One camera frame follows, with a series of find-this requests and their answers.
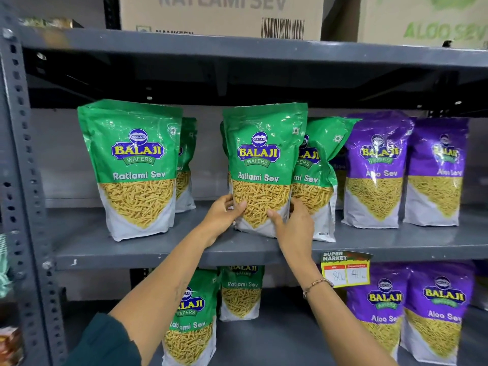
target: price tag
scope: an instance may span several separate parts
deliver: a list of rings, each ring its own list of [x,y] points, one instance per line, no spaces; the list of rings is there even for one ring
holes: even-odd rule
[[[334,287],[369,284],[368,253],[337,250],[322,254],[322,276],[334,284]]]

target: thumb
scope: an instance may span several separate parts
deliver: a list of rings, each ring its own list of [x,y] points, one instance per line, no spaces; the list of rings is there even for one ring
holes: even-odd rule
[[[235,220],[237,217],[239,217],[242,213],[244,213],[244,210],[246,209],[247,202],[243,200],[239,204],[234,205],[234,210],[229,211],[231,217],[233,220]]]
[[[271,209],[268,209],[268,217],[271,221],[273,221],[275,227],[276,227],[276,233],[279,234],[281,229],[283,228],[283,219],[281,218],[281,215],[278,214],[278,212],[273,211]]]

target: sleeve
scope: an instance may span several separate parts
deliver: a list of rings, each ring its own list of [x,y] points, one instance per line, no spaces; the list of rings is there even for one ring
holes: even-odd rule
[[[124,326],[97,313],[64,366],[140,366],[141,355]]]

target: forearm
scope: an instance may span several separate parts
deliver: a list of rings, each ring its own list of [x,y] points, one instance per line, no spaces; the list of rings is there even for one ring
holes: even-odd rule
[[[147,365],[178,309],[210,235],[197,227],[110,315],[119,320]]]
[[[290,262],[302,288],[322,277],[311,258]],[[314,286],[307,299],[339,366],[397,365],[327,283]]]

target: hand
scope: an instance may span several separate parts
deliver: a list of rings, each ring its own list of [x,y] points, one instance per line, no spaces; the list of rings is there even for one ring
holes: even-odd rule
[[[204,220],[198,225],[197,228],[208,234],[207,248],[229,228],[237,217],[244,213],[247,202],[242,201],[236,204],[234,209],[229,210],[231,205],[234,205],[232,194],[221,196],[212,204]]]
[[[268,210],[268,216],[276,227],[278,244],[290,266],[290,260],[311,259],[314,230],[313,219],[302,201],[292,197],[291,204],[293,212],[287,223],[277,212]]]

